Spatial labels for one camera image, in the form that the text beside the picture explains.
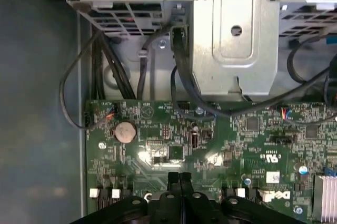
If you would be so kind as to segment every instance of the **green circuit board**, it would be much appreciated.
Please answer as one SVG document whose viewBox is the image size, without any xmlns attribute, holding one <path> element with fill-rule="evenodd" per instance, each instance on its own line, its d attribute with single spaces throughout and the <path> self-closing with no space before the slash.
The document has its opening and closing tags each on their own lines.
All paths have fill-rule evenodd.
<svg viewBox="0 0 337 224">
<path fill-rule="evenodd" d="M 181 108 L 196 115 L 195 107 Z M 247 106 L 243 102 L 213 104 L 222 110 Z M 232 118 L 194 121 L 182 118 L 171 102 L 89 101 L 87 122 L 96 122 L 112 107 L 113 118 L 87 131 L 88 213 L 128 194 L 144 197 L 164 192 L 167 173 L 190 172 L 195 191 L 220 201 L 231 188 L 258 188 L 273 195 L 259 203 L 305 222 L 311 222 L 315 174 L 337 165 L 336 121 L 319 126 L 296 126 L 282 119 L 286 107 L 290 120 L 303 122 L 326 118 L 332 111 L 322 103 L 286 103 Z M 131 123 L 136 137 L 120 143 L 116 126 Z M 98 200 L 93 188 L 120 196 Z"/>
</svg>

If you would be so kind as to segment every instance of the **integrated circuit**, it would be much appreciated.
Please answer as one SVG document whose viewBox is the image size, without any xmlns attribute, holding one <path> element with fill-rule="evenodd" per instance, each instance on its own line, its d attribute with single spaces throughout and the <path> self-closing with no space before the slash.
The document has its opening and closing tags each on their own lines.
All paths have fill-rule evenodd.
<svg viewBox="0 0 337 224">
<path fill-rule="evenodd" d="M 259 130 L 259 118 L 248 117 L 246 120 L 246 129 L 248 131 L 258 131 Z"/>
<path fill-rule="evenodd" d="M 168 159 L 169 160 L 183 160 L 184 152 L 181 146 L 169 146 Z"/>
<path fill-rule="evenodd" d="M 317 139 L 318 137 L 318 129 L 317 125 L 309 125 L 305 128 L 305 137 L 307 139 Z"/>
</svg>

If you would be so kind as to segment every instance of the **heatsink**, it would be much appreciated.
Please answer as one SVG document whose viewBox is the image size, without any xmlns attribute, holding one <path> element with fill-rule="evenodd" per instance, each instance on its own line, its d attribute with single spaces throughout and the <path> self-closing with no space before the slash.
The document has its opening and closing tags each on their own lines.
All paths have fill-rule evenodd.
<svg viewBox="0 0 337 224">
<path fill-rule="evenodd" d="M 337 221 L 337 178 L 316 176 L 313 217 L 321 222 Z"/>
</svg>

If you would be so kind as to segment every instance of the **motherboard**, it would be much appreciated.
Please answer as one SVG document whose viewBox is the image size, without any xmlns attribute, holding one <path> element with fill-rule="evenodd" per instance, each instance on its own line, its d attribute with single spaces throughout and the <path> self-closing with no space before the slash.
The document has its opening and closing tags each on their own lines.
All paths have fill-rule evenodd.
<svg viewBox="0 0 337 224">
<path fill-rule="evenodd" d="M 250 104 L 212 105 L 228 110 Z M 189 115 L 207 115 L 189 102 L 179 106 Z M 324 119 L 332 114 L 324 104 L 284 103 L 231 118 L 190 120 L 168 101 L 88 101 L 86 123 L 112 109 L 86 134 L 88 213 L 132 194 L 150 200 L 167 190 L 167 173 L 177 171 L 190 172 L 194 190 L 216 201 L 236 195 L 307 223 L 330 222 L 322 204 L 326 179 L 328 194 L 337 194 L 337 122 L 287 121 Z"/>
</svg>

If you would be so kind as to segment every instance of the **black cable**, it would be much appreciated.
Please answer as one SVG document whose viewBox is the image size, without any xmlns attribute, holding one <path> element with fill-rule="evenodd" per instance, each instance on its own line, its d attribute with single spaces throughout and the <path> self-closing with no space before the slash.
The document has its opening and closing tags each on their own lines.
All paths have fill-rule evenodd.
<svg viewBox="0 0 337 224">
<path fill-rule="evenodd" d="M 89 126 L 80 126 L 76 122 L 74 122 L 73 119 L 70 117 L 70 115 L 68 113 L 68 110 L 66 108 L 65 99 L 64 99 L 64 85 L 65 85 L 65 82 L 66 82 L 69 74 L 71 73 L 73 68 L 76 66 L 78 61 L 87 53 L 87 51 L 90 49 L 90 46 L 92 45 L 92 43 L 101 35 L 101 33 L 102 33 L 101 31 L 98 31 L 97 33 L 95 33 L 95 35 L 93 35 L 87 41 L 87 43 L 84 45 L 82 51 L 78 54 L 78 56 L 75 58 L 73 63 L 70 65 L 70 67 L 66 70 L 66 72 L 62 76 L 62 78 L 60 80 L 60 86 L 59 86 L 59 89 L 58 89 L 58 97 L 60 99 L 60 104 L 61 104 L 61 108 L 62 108 L 62 112 L 63 112 L 64 116 L 66 117 L 67 121 L 71 125 L 73 125 L 74 127 L 78 128 L 78 129 L 81 129 L 81 130 L 92 130 L 92 129 L 98 127 L 99 125 L 101 125 L 102 123 L 104 123 L 108 119 L 107 116 L 110 115 L 110 113 L 111 113 L 110 112 L 107 115 L 105 115 L 103 118 L 98 120 L 97 123 L 95 123 L 95 124 L 91 124 Z"/>
<path fill-rule="evenodd" d="M 137 85 L 137 99 L 142 100 L 143 99 L 143 92 L 145 87 L 145 80 L 146 80 L 146 71 L 147 71 L 147 58 L 141 58 L 140 61 L 140 75 Z"/>
<path fill-rule="evenodd" d="M 123 68 L 123 65 L 121 64 L 120 59 L 117 57 L 116 53 L 113 51 L 113 48 L 109 45 L 107 41 L 107 37 L 105 35 L 101 36 L 101 45 L 102 49 L 104 51 L 104 54 L 109 62 L 109 65 L 111 68 L 115 67 L 117 69 L 117 72 L 113 72 L 114 77 L 117 82 L 117 78 L 120 78 L 120 85 L 117 83 L 118 87 L 120 88 L 121 92 L 123 89 L 126 92 L 126 97 L 123 97 L 125 99 L 136 99 L 135 93 L 132 90 L 132 87 L 130 85 L 130 82 L 128 81 L 127 75 L 125 73 L 125 70 Z"/>
<path fill-rule="evenodd" d="M 168 33 L 171 27 L 172 27 L 171 24 L 167 24 L 162 29 L 153 33 L 145 41 L 144 45 L 142 46 L 142 50 L 146 50 L 148 52 L 148 47 L 152 44 L 152 42 L 156 40 L 157 38 L 162 37 L 166 33 Z M 147 71 L 147 57 L 143 57 L 140 60 L 140 77 L 139 77 L 138 85 L 137 85 L 137 99 L 138 100 L 141 100 L 143 98 L 143 92 L 144 92 L 145 80 L 146 80 L 146 71 Z"/>
<path fill-rule="evenodd" d="M 102 45 L 102 49 L 103 52 L 105 54 L 106 60 L 110 66 L 110 69 L 112 71 L 113 77 L 116 80 L 117 86 L 123 96 L 124 99 L 133 99 L 130 94 L 128 93 L 128 91 L 126 90 L 126 83 L 122 80 L 121 75 L 120 75 L 120 71 L 118 70 L 117 64 L 115 63 L 115 61 L 111 58 L 111 55 L 113 54 L 113 52 L 110 50 L 110 47 L 108 44 L 103 45 L 104 43 L 106 43 L 106 39 L 105 39 L 105 35 L 102 34 L 101 35 L 101 45 Z"/>
<path fill-rule="evenodd" d="M 315 37 L 311 37 L 311 38 L 308 38 L 307 40 L 305 41 L 302 41 L 301 43 L 299 43 L 289 54 L 288 56 L 288 59 L 287 59 L 287 62 L 286 62 L 286 67 L 287 67 L 287 70 L 289 72 L 289 75 L 290 77 L 298 82 L 298 83 L 305 83 L 305 80 L 303 78 L 301 78 L 296 70 L 295 70 L 295 67 L 294 67 L 294 57 L 295 57 L 295 54 L 296 52 L 304 45 L 304 44 L 307 44 L 307 43 L 312 43 L 312 42 L 317 42 L 323 38 L 327 38 L 327 37 L 337 37 L 337 35 L 321 35 L 321 36 L 315 36 Z"/>
<path fill-rule="evenodd" d="M 324 81 L 324 89 L 323 89 L 323 96 L 324 96 L 324 102 L 327 106 L 331 106 L 328 100 L 328 86 L 329 86 L 329 76 L 327 75 Z"/>
<path fill-rule="evenodd" d="M 99 41 L 97 43 L 95 57 L 96 57 L 96 80 L 98 99 L 105 100 L 104 82 L 103 82 L 103 55 Z"/>
<path fill-rule="evenodd" d="M 174 69 L 172 70 L 171 73 L 171 98 L 172 98 L 172 104 L 173 104 L 173 109 L 182 117 L 186 118 L 186 119 L 190 119 L 190 120 L 211 120 L 214 119 L 214 116 L 192 116 L 189 115 L 187 113 L 185 113 L 184 111 L 182 111 L 178 105 L 178 102 L 176 100 L 176 85 L 175 85 L 175 72 L 177 70 L 177 66 L 174 67 Z"/>
<path fill-rule="evenodd" d="M 91 46 L 91 99 L 97 99 L 97 77 L 96 77 L 96 41 L 93 42 Z"/>
<path fill-rule="evenodd" d="M 237 108 L 232 109 L 229 111 L 222 111 L 218 110 L 209 104 L 207 104 L 197 93 L 193 86 L 193 81 L 190 75 L 189 70 L 189 64 L 188 64 L 188 58 L 185 55 L 184 48 L 183 48 L 183 41 L 180 30 L 176 29 L 174 31 L 174 37 L 173 37 L 173 52 L 174 57 L 177 63 L 177 69 L 181 78 L 181 81 L 183 83 L 184 88 L 186 89 L 187 93 L 190 95 L 190 97 L 193 99 L 193 101 L 196 103 L 197 106 L 201 107 L 202 109 L 208 111 L 211 114 L 215 114 L 218 116 L 224 116 L 224 117 L 231 117 L 231 116 L 239 116 L 242 114 L 255 112 L 261 109 L 265 109 L 266 107 L 278 104 L 279 102 L 283 101 L 284 99 L 290 99 L 295 97 L 298 93 L 301 93 L 302 91 L 306 90 L 307 88 L 311 87 L 313 84 L 318 82 L 322 77 L 326 76 L 329 73 L 329 68 L 321 71 L 319 74 L 314 76 L 312 79 L 306 81 L 304 84 L 284 93 L 279 96 L 276 96 L 272 99 L 256 103 L 252 106 L 248 106 L 245 108 Z"/>
<path fill-rule="evenodd" d="M 322 119 L 322 120 L 317 120 L 317 121 L 312 121 L 312 122 L 300 122 L 300 121 L 292 121 L 292 120 L 285 120 L 287 123 L 290 123 L 292 125 L 320 125 L 324 122 L 330 121 L 330 120 L 334 120 L 337 117 L 337 113 L 333 113 L 331 116 Z"/>
</svg>

